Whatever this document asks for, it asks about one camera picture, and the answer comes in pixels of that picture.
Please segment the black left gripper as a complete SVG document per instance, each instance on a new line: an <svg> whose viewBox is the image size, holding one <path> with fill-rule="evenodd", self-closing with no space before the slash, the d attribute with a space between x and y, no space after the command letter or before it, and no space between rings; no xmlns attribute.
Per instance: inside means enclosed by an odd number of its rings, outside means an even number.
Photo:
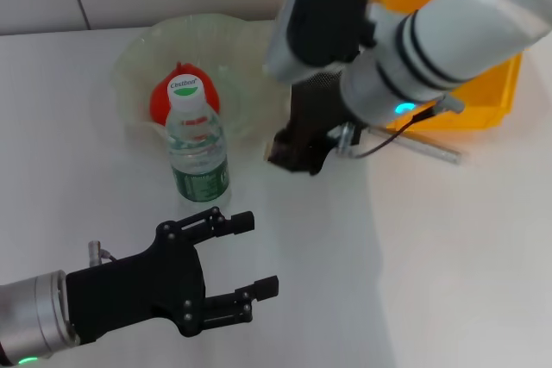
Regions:
<svg viewBox="0 0 552 368"><path fill-rule="evenodd" d="M195 245L254 228L251 211L227 218L218 207L160 224L144 252L66 276L70 323L81 339L98 339L153 318L168 319L185 337L250 323L252 302L279 294L278 277L205 299Z"/></svg>

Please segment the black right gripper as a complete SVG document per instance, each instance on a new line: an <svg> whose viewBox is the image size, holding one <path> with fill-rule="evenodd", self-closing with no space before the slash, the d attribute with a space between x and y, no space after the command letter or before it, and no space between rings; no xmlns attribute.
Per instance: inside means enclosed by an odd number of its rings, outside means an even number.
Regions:
<svg viewBox="0 0 552 368"><path fill-rule="evenodd" d="M293 85L290 121L269 143L266 161L285 170L316 176L336 142L312 140L345 121L346 106L338 81Z"/></svg>

